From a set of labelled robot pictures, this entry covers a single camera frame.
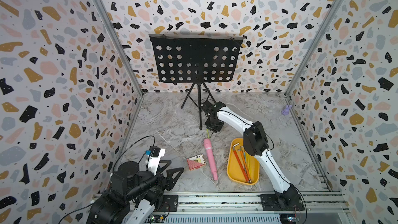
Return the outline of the blue hex key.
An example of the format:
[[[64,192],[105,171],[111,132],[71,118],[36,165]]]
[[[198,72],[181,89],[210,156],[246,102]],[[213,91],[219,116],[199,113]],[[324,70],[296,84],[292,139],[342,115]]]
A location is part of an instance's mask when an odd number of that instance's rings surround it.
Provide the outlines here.
[[[247,165],[247,155],[246,155],[246,152],[245,152],[245,151],[243,151],[243,154],[244,154],[244,160],[245,160],[245,168],[246,168],[246,170],[248,170],[248,165]]]

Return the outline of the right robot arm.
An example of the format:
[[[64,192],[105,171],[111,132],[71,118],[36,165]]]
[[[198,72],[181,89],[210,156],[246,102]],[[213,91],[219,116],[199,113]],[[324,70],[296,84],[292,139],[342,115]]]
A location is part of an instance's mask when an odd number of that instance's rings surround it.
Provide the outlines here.
[[[281,209],[305,210],[305,201],[300,191],[285,177],[273,158],[268,145],[271,138],[266,134],[261,122],[249,121],[239,116],[223,102],[212,104],[207,100],[199,107],[199,112],[206,115],[205,125],[210,131],[220,132],[226,123],[243,136],[244,151],[254,157],[265,171]]]

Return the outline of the yellow hex key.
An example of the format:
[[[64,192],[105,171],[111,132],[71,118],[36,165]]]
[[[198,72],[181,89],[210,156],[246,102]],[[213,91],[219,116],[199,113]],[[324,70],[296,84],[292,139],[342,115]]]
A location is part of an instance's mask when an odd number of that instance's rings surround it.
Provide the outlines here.
[[[248,174],[249,182],[251,183],[252,180],[251,180],[251,174],[250,174],[250,160],[249,159],[250,159],[250,156],[247,155],[247,165],[248,165],[247,174]]]

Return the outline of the red hex key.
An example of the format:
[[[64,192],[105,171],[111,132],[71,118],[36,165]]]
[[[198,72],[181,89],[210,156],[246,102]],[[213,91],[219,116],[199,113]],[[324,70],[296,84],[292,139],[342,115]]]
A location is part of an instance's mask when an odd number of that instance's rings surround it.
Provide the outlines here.
[[[236,151],[236,148],[237,148],[237,146],[239,146],[239,145],[240,145],[240,143],[236,143],[236,144],[233,145],[233,152],[234,152],[234,155],[235,155],[236,160],[237,160],[237,162],[238,162],[238,165],[239,165],[239,167],[240,167],[240,169],[241,169],[241,171],[242,171],[242,174],[243,174],[243,176],[244,176],[244,178],[245,178],[245,181],[246,181],[247,183],[249,183],[249,182],[250,182],[249,177],[248,177],[248,175],[247,175],[247,173],[246,173],[246,170],[245,170],[245,168],[244,168],[242,162],[240,161],[239,155],[238,155],[238,153],[237,153],[237,151]]]

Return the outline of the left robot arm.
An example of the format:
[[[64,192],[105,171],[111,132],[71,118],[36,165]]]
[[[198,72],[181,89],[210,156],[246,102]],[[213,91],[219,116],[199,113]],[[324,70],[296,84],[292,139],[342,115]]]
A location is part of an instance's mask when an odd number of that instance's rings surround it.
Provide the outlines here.
[[[163,223],[171,212],[177,211],[178,196],[165,196],[176,185],[184,168],[168,170],[170,160],[161,160],[163,167],[153,174],[141,171],[137,162],[120,165],[111,176],[111,185],[91,205],[88,224]]]

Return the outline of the orange hex key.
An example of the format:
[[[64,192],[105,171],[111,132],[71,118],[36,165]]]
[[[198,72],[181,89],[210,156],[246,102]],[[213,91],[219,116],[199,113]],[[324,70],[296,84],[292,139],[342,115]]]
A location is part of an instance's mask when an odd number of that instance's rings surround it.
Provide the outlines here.
[[[239,148],[239,151],[240,151],[240,155],[241,155],[241,160],[242,160],[242,163],[243,163],[244,171],[245,171],[245,174],[246,174],[246,177],[247,177],[247,182],[250,183],[249,182],[249,178],[248,178],[248,174],[247,174],[247,170],[245,168],[245,160],[244,160],[244,154],[243,154],[244,148],[243,148],[243,146],[241,146]]]

